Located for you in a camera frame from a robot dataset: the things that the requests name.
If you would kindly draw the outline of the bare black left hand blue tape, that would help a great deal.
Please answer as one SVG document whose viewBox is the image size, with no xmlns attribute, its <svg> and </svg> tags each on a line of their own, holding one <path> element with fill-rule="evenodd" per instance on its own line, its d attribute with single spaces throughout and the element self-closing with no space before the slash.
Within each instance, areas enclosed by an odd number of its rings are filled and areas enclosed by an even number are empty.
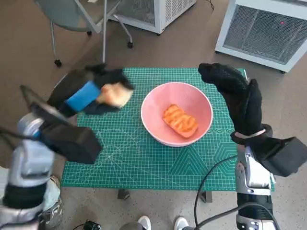
<svg viewBox="0 0 307 230">
<path fill-rule="evenodd" d="M 47 104 L 66 117 L 79 112 L 102 115 L 119 111 L 132 97 L 134 86 L 123 69 L 105 64 L 87 65 L 68 72 L 54 87 Z"/>
</svg>

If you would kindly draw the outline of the black knitted gloved right hand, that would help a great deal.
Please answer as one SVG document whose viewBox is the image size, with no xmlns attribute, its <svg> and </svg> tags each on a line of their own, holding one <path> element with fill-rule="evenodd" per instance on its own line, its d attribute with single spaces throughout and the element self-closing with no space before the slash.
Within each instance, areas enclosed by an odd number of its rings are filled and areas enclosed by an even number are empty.
<svg viewBox="0 0 307 230">
<path fill-rule="evenodd" d="M 198 72 L 203 82 L 213 84 L 223 96 L 235 129 L 233 138 L 253 138 L 265 132 L 256 79 L 248 81 L 237 69 L 219 63 L 201 63 Z"/>
</svg>

